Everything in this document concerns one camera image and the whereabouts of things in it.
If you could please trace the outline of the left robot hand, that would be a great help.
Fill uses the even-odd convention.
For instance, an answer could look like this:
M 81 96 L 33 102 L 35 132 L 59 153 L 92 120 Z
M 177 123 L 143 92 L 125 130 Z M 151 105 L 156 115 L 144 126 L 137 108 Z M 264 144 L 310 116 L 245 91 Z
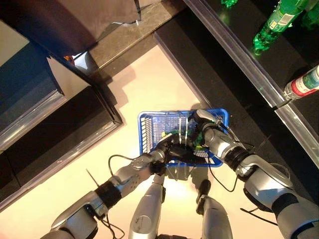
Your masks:
M 156 150 L 161 150 L 164 153 L 165 163 L 170 162 L 172 159 L 192 164 L 196 164 L 201 161 L 201 157 L 195 155 L 191 147 L 179 143 L 178 134 L 169 134 L 162 138 L 158 142 Z

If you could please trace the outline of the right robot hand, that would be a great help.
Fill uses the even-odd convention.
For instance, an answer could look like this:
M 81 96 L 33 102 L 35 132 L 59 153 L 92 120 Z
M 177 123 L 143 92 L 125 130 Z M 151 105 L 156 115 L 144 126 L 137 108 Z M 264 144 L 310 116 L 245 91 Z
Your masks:
M 193 141 L 198 138 L 199 134 L 203 131 L 206 124 L 212 125 L 213 127 L 218 127 L 221 124 L 221 120 L 218 117 L 203 109 L 196 110 L 192 114 L 191 118 L 196 123 L 194 132 L 191 137 Z

